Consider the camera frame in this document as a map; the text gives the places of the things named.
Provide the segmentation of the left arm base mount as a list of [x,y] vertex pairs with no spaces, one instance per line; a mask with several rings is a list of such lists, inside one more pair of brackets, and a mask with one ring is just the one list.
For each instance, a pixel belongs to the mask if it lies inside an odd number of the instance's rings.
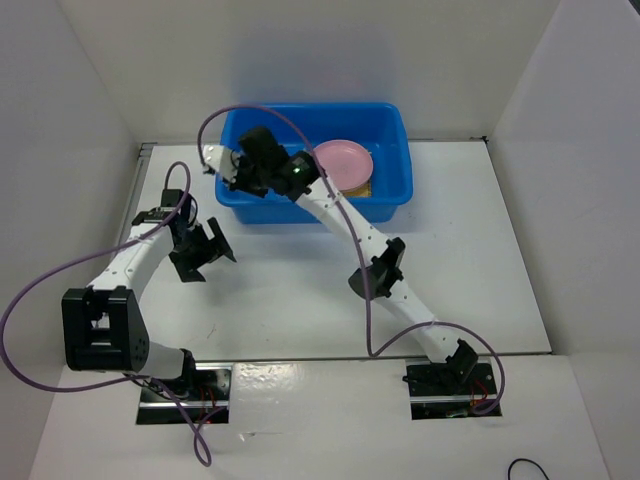
[[[230,363],[197,363],[189,380],[162,380],[179,400],[194,424],[227,424],[233,366]],[[178,406],[166,391],[148,380],[135,380],[140,387],[136,424],[186,424]]]

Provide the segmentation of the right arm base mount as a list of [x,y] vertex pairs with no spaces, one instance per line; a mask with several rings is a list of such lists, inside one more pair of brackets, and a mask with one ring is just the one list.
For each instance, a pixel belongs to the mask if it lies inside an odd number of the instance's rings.
[[489,361],[481,360],[462,384],[447,386],[437,377],[439,365],[427,361],[407,361],[402,381],[409,395],[411,419],[449,420],[484,416],[501,416],[497,405],[490,412],[479,414],[475,408],[486,409],[496,399],[498,385]]

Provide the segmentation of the pink plastic plate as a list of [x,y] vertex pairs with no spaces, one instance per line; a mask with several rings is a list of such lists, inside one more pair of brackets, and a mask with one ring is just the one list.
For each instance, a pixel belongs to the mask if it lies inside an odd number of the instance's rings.
[[314,149],[325,173],[342,192],[365,186],[373,175],[373,159],[362,145],[350,140],[329,140]]

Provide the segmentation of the woven bamboo mat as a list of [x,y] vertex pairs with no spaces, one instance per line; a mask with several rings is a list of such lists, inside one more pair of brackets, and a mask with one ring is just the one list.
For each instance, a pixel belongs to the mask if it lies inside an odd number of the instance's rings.
[[374,165],[371,153],[355,145],[346,148],[347,161],[343,169],[340,190],[351,196],[369,197]]

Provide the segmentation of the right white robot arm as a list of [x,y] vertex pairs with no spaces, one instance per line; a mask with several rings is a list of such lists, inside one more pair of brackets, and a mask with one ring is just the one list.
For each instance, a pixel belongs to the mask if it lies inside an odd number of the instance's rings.
[[[273,191],[353,244],[358,268],[348,283],[365,302],[369,357],[381,356],[401,338],[412,335],[434,365],[435,382],[450,393],[463,391],[473,380],[478,354],[467,341],[447,333],[408,284],[401,269],[405,242],[379,231],[345,198],[310,143],[289,154],[268,128],[258,126],[241,135],[238,145],[240,152],[231,156],[232,174],[226,179],[230,188],[255,195]],[[379,348],[373,347],[373,304],[404,325]]]

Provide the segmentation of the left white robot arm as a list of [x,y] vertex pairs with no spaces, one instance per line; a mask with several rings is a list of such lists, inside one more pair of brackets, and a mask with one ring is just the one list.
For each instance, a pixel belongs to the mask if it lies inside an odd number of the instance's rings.
[[193,396],[203,379],[193,354],[150,339],[139,300],[159,265],[169,260],[181,282],[202,282],[200,269],[233,251],[218,221],[197,219],[194,197],[166,188],[159,206],[139,212],[128,247],[84,288],[61,301],[67,366],[74,371],[144,375],[176,399]]

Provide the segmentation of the orange plastic plate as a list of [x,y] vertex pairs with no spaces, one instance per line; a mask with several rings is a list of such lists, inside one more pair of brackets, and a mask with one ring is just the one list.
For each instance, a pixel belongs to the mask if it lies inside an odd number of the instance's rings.
[[349,189],[349,190],[342,190],[342,193],[345,196],[349,196],[349,197],[368,198],[372,194],[371,183],[370,182],[366,182],[366,183],[358,186],[357,188],[353,188],[353,189]]

